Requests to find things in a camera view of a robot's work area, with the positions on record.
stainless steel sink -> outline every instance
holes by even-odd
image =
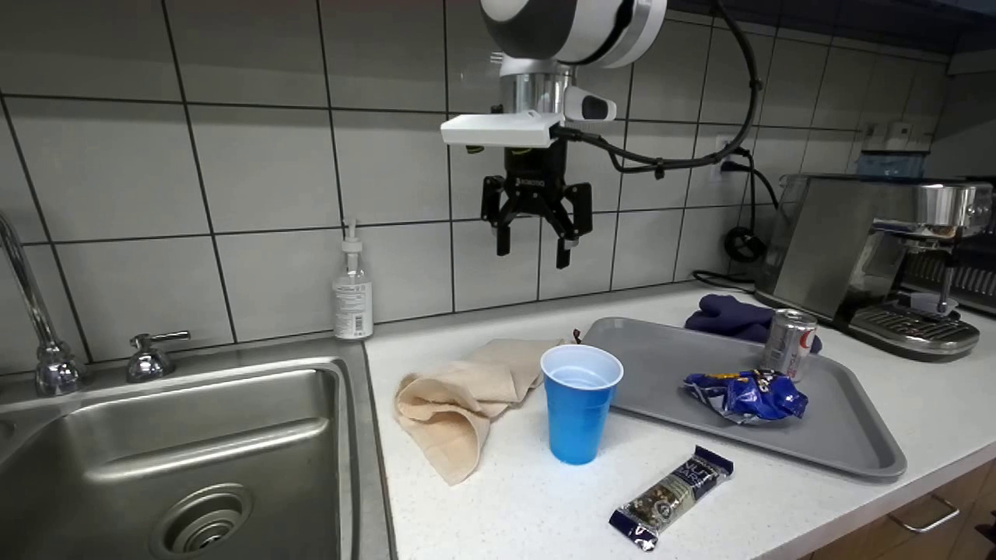
[[[359,347],[178,365],[132,387],[100,375],[62,399],[0,392],[0,558],[396,558]]]

coffee machine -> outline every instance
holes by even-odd
[[[951,243],[994,221],[994,184],[789,177],[789,223],[773,237],[757,297],[908,358],[957,358],[977,342],[951,301]],[[937,252],[947,280],[901,292],[901,261]]]

white countertop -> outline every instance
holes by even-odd
[[[996,324],[975,315],[967,324],[983,337],[951,365],[894,358],[821,329],[825,354],[860,377],[907,450],[907,477],[891,487],[623,415],[610,415],[593,465],[567,467],[543,443],[541,387],[496,424],[482,467],[449,487],[391,417],[403,375],[461,358],[488,338],[554,342],[569,329],[584,334],[598,319],[682,326],[706,292],[728,288],[668,287],[379,329],[368,354],[401,560],[799,558],[996,457]],[[737,473],[668,526],[654,554],[642,554],[608,518],[679,467],[693,444],[732,457]]]

plastic tray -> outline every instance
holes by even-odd
[[[907,470],[897,439],[880,424],[860,380],[836,362],[805,362],[799,388],[808,394],[808,412],[802,421],[733,426],[691,400],[682,392],[682,380],[693,371],[750,371],[763,347],[626,319],[598,321],[584,342],[614,352],[626,365],[614,400],[623,415],[732,439],[860,480],[891,481]]]

hand soap bottle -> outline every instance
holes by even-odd
[[[347,221],[341,256],[345,271],[332,280],[335,338],[370,338],[372,337],[372,282],[362,264],[362,239],[356,221]]]

